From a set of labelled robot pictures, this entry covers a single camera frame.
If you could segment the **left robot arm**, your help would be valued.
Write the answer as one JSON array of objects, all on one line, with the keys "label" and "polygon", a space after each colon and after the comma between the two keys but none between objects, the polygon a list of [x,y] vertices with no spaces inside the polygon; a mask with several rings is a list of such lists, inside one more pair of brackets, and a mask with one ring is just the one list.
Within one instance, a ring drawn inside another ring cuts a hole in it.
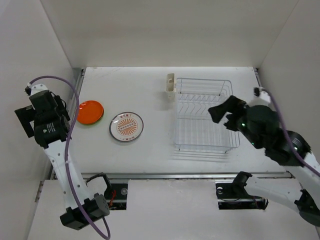
[{"label": "left robot arm", "polygon": [[60,183],[65,205],[60,222],[65,227],[81,230],[104,219],[110,213],[106,198],[111,195],[112,186],[99,181],[93,193],[69,156],[70,117],[62,99],[45,89],[32,90],[29,100],[29,106],[14,112],[27,136],[42,147]]}]

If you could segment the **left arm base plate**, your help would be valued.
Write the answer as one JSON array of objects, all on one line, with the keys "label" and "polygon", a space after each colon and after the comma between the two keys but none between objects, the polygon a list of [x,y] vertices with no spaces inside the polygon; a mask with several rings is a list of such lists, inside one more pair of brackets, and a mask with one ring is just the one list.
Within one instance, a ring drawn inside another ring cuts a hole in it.
[{"label": "left arm base plate", "polygon": [[128,184],[127,183],[112,183],[111,191],[105,198],[108,202],[108,207],[112,211],[122,211],[127,209]]}]

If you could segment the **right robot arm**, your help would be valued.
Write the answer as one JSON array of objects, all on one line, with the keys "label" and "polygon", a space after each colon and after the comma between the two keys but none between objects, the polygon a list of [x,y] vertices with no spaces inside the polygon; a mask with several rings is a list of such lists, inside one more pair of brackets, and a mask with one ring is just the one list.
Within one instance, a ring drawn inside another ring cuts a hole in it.
[{"label": "right robot arm", "polygon": [[305,139],[288,131],[280,122],[280,115],[270,108],[267,93],[245,102],[234,95],[225,102],[210,107],[208,113],[218,124],[227,118],[224,126],[241,132],[256,149],[264,149],[266,157],[292,174],[301,189],[285,189],[241,171],[232,182],[232,193],[262,197],[298,213],[309,224],[320,225],[320,165]]}]

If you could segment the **white plate red pattern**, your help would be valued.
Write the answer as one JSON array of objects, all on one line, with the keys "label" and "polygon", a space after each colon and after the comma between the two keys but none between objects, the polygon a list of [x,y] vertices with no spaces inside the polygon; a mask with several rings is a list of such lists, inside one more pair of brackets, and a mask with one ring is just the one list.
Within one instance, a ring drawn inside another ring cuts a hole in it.
[{"label": "white plate red pattern", "polygon": [[143,130],[143,119],[137,113],[130,111],[119,113],[109,124],[111,137],[120,143],[130,143],[137,140]]}]

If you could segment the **orange plate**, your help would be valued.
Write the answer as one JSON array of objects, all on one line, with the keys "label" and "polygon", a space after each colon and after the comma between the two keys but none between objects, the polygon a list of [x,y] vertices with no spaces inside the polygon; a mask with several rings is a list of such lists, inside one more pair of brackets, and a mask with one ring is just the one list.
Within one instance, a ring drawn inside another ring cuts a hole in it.
[{"label": "orange plate", "polygon": [[102,104],[96,100],[87,100],[79,105],[77,121],[83,125],[98,122],[104,115]]}]

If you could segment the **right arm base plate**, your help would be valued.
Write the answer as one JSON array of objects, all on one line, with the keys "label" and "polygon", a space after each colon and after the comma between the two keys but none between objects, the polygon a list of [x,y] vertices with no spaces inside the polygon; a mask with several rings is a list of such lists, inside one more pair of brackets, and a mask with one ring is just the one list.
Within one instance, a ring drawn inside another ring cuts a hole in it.
[{"label": "right arm base plate", "polygon": [[237,192],[231,182],[215,184],[219,210],[265,210],[269,200],[260,196],[248,195],[244,190]]}]

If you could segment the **lime green plate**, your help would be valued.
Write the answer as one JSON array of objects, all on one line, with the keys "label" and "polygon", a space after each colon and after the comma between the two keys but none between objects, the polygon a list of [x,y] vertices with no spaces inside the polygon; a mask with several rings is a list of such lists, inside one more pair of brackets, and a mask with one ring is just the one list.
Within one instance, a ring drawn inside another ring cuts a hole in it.
[{"label": "lime green plate", "polygon": [[103,110],[103,111],[101,112],[101,115],[100,115],[99,118],[95,119],[95,120],[92,121],[92,122],[85,123],[85,125],[88,125],[88,126],[89,126],[89,125],[97,124],[97,123],[100,122],[101,119],[104,117],[104,114],[105,114],[105,111]]}]

